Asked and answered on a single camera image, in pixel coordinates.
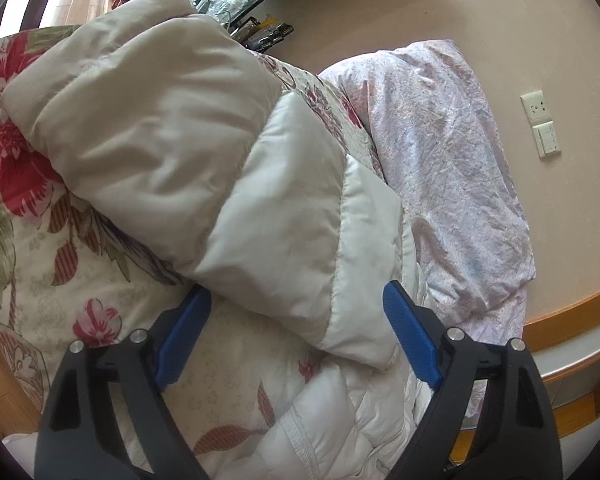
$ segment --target beige wall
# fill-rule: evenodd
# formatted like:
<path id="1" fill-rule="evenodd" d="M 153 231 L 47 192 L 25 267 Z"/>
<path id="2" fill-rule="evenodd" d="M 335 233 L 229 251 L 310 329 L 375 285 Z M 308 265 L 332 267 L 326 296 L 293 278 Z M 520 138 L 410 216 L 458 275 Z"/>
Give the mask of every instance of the beige wall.
<path id="1" fill-rule="evenodd" d="M 296 32 L 270 51 L 313 72 L 451 38 L 490 102 L 531 226 L 528 319 L 600 290 L 600 9 L 594 0 L 269 0 Z M 519 95 L 541 88 L 562 155 L 540 161 Z"/>

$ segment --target silver screw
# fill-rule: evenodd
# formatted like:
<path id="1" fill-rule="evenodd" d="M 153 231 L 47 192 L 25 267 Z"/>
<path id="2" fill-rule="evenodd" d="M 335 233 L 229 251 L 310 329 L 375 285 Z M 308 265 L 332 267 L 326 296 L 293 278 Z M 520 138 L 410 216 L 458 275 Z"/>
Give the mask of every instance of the silver screw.
<path id="1" fill-rule="evenodd" d="M 513 348 L 517 352 L 522 352 L 525 348 L 525 342 L 522 339 L 518 339 L 517 337 L 511 340 L 511 348 Z"/>
<path id="2" fill-rule="evenodd" d="M 69 352 L 72 354 L 79 354 L 82 350 L 84 350 L 84 342 L 79 339 L 76 339 L 69 345 Z"/>
<path id="3" fill-rule="evenodd" d="M 462 341 L 462 339 L 464 339 L 464 331 L 457 326 L 453 326 L 446 331 L 446 336 L 451 339 L 451 341 Z"/>
<path id="4" fill-rule="evenodd" d="M 129 339 L 131 339 L 131 341 L 133 343 L 141 343 L 142 341 L 144 341 L 147 338 L 147 332 L 146 330 L 139 328 L 138 330 L 134 330 L 131 333 L 131 336 L 129 336 Z"/>

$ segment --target folded comforter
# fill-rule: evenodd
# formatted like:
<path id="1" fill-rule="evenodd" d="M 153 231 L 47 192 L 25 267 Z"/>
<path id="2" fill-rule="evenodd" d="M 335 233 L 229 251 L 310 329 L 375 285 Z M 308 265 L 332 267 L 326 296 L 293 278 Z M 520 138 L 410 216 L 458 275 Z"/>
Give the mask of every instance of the folded comforter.
<path id="1" fill-rule="evenodd" d="M 192 12 L 188 0 L 125 4 L 10 81 L 4 108 L 119 228 L 328 352 L 216 478 L 384 478 L 428 391 L 398 348 L 382 288 L 397 279 L 434 306 L 400 199 L 298 94 Z"/>

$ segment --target white switch plate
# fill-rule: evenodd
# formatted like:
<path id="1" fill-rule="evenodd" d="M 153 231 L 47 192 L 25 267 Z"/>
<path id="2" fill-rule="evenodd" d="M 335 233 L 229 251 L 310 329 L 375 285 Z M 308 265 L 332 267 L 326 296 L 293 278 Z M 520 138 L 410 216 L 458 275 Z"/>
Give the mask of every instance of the white switch plate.
<path id="1" fill-rule="evenodd" d="M 560 145 L 558 144 L 558 137 L 555 134 L 553 121 L 538 124 L 538 126 L 533 126 L 531 129 L 534 132 L 540 158 L 560 153 Z"/>
<path id="2" fill-rule="evenodd" d="M 535 124 L 546 123 L 553 119 L 542 90 L 521 95 L 520 100 L 522 101 L 523 107 L 525 107 L 529 124 L 532 126 Z"/>

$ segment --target lavender patterned fabric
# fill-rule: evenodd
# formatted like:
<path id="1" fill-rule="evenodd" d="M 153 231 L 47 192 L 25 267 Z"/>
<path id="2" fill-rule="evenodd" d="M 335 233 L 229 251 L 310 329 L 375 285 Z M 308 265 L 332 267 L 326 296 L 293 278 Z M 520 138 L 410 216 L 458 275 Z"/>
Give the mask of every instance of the lavender patterned fabric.
<path id="1" fill-rule="evenodd" d="M 320 74 L 347 96 L 411 217 L 447 326 L 520 336 L 536 276 L 529 227 L 480 84 L 452 41 L 363 54 Z"/>

